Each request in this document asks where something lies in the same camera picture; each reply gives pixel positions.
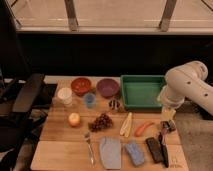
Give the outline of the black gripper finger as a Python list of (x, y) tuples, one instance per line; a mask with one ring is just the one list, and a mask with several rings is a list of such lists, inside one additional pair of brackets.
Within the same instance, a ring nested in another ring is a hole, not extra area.
[(166, 168), (169, 167), (169, 159), (168, 159), (168, 150), (167, 150), (167, 147), (166, 147), (166, 143), (165, 143), (165, 136), (160, 133), (158, 135), (158, 140), (160, 142), (160, 148), (161, 148), (161, 153), (162, 153), (162, 156), (163, 156), (163, 163), (165, 165)]

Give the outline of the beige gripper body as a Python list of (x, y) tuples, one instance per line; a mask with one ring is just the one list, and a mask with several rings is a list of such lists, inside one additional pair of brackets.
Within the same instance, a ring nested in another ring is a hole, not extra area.
[(161, 111), (161, 128), (163, 134), (168, 134), (176, 130), (173, 117), (176, 114), (175, 109), (163, 107)]

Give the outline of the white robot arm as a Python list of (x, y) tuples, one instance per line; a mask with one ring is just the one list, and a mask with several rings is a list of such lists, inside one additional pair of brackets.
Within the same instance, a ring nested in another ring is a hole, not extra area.
[[(166, 85), (159, 94), (163, 109), (176, 111), (185, 99), (189, 99), (213, 117), (213, 86), (205, 82), (207, 76), (208, 69), (200, 61), (188, 62), (168, 70), (165, 74)], [(210, 148), (208, 152), (201, 151), (196, 155), (199, 162), (194, 163), (192, 171), (213, 171), (213, 130), (212, 137), (205, 137), (201, 130), (198, 133), (198, 139), (209, 142)]]

